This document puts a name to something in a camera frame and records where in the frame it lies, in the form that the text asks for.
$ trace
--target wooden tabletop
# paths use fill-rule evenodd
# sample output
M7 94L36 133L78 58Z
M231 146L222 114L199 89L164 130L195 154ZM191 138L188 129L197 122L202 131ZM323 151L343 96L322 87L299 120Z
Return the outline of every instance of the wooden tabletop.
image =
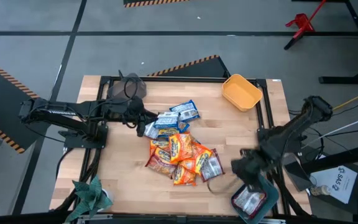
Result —
M84 76L78 102L95 100L100 76ZM222 97L221 83L146 82L145 108L153 112L193 100L201 119L190 121L190 132L206 147L218 151L225 175L211 181L219 190L235 178L231 159L240 158L241 148L256 149L258 128L256 109L240 112ZM273 120L276 126L290 120L280 80L267 80ZM264 122L267 117L262 99ZM98 175L102 186L114 198L109 209L116 213L237 215L230 198L241 186L238 183L220 195L208 191L206 183L197 178L197 186L173 186L173 180L145 167L149 159L147 137L138 138L134 129L121 123L108 123L106 147L102 150ZM84 149L74 149L60 165L50 208L58 207L73 190L71 180L78 180ZM302 208L311 213L306 192L298 192L284 172L287 188ZM281 200L278 201L282 213Z

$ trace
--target orange plastic bowl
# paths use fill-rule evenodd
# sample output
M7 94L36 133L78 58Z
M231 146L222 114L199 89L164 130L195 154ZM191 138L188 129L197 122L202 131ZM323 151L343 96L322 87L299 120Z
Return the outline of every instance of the orange plastic bowl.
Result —
M262 92L239 74L223 83L222 94L241 111L253 108L262 99Z

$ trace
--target white cable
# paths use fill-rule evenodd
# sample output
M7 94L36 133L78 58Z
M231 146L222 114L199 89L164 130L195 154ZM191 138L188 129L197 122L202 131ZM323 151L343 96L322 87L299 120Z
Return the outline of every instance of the white cable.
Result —
M335 133L335 132L337 132L337 131L340 131L340 130L342 130L342 129L348 128L348 127L350 127L350 126L352 126L352 125L354 125L354 124L357 124L357 123L358 123L358 121L355 121L355 122L353 122L353 123L351 123L351 124L345 125L345 126L343 126L343 127L341 127L341 128L338 128L338 129L336 129L336 130L334 130L334 131L328 132L327 134L325 134L325 135L323 135L323 136L321 136L321 137L318 137L318 138L316 138L315 140L312 140L312 141L308 142L305 146L301 147L301 149L303 149L303 148L306 147L306 146L309 146L311 143L313 143L313 142L315 142L315 141L317 141L317 140L319 140L319 139L321 139L321 138L323 138L323 137L325 137L325 136L327 136L327 135L330 135L330 134Z

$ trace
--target orange and black striped tape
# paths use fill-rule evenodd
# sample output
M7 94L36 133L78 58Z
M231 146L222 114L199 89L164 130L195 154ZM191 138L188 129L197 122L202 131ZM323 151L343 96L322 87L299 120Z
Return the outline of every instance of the orange and black striped tape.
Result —
M189 0L151 0L151 1L142 1L142 2L132 2L127 3L124 7L137 7L137 6L152 6L156 4L166 4L166 3L175 3L175 2L184 2Z
M31 98L39 98L40 96L28 89L25 85L21 82L17 81L12 75L5 72L3 69L0 68L0 75L4 77L7 81L12 83L18 89L22 90L25 94L29 95Z
M16 142L14 142L12 139L10 139L10 137L8 137L5 133L3 133L0 130L0 138L6 142L6 144L8 144L9 146L11 146L14 150L16 150L16 152L18 153L22 153L24 152L24 149L22 147L20 147L20 145L16 144Z
M28 89L25 85L23 85L21 82L17 81L13 76L5 72L3 69L0 68L0 76L4 77L7 81L12 83L12 85L16 86L18 89L23 91L25 94L27 94L29 97L36 99L40 96ZM6 142L8 145L10 145L16 152L22 153L24 152L24 149L20 147L16 142L14 142L10 137L8 137L5 133L3 133L0 130L0 138Z
M168 72L172 72L174 70L178 70L178 69L181 69L181 68L189 67L191 65L195 65L197 63L204 62L204 61L214 59L214 58L218 58L218 57L219 57L218 55L211 55L209 57L201 58L201 59L198 59L198 60L195 60L195 61L192 61L192 62L188 62L188 63L183 64L183 65L178 65L178 66L175 66L173 68L168 68L168 69L165 69L165 70L162 70L162 71L159 71L159 72L154 72L153 74L148 74L147 76L148 77L157 77L157 76L162 75L164 73L168 73Z

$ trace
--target concrete floor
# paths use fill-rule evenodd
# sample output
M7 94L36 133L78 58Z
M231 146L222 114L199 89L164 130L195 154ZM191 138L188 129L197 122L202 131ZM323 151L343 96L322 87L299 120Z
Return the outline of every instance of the concrete floor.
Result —
M0 30L71 31L81 0L0 0ZM358 0L352 4L358 13ZM229 30L288 31L296 13L311 14L317 3L290 0L191 0L126 9L122 1L88 1L81 31ZM355 31L344 4L327 3L313 21L318 31ZM58 100L76 101L83 75L146 75L163 68L218 54L231 73L247 78L282 80L288 107L300 109L303 98L321 95L338 105L358 95L357 85L321 85L321 75L353 76L358 72L357 37L305 37L289 51L288 37L77 37ZM41 97L48 98L68 37L0 36L0 67ZM322 133L358 120L358 109L315 126ZM58 128L48 136L59 138ZM347 148L358 146L358 133L333 138ZM344 149L329 141L326 152ZM46 139L35 170L24 213L46 212L62 144ZM0 215L11 212L30 150L17 155L0 147ZM351 220L351 214L311 198L312 211L323 218Z

